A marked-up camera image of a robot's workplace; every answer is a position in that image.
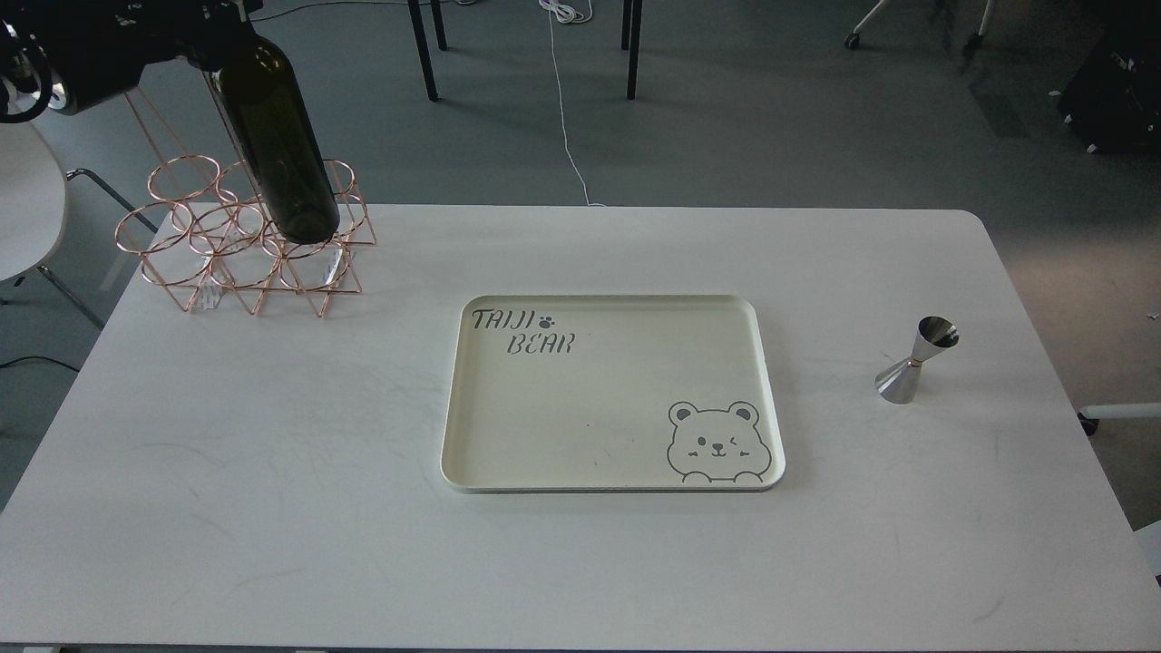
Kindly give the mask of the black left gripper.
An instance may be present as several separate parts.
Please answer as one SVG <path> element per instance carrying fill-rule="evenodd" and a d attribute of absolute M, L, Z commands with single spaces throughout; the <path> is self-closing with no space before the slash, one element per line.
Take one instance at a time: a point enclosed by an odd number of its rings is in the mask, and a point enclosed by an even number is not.
<path fill-rule="evenodd" d="M 140 85 L 151 63 L 185 59 L 217 72 L 253 45 L 261 1 L 43 1 L 41 50 L 53 72 L 49 107 L 86 112 Z"/>

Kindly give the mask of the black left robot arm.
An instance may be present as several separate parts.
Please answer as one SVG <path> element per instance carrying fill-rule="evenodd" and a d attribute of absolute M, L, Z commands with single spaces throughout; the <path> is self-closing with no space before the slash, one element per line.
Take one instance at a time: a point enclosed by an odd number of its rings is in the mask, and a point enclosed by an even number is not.
<path fill-rule="evenodd" d="M 216 72 L 254 40 L 261 1 L 5 1 L 3 112 L 29 122 L 75 115 L 140 85 L 153 63 L 183 59 Z"/>

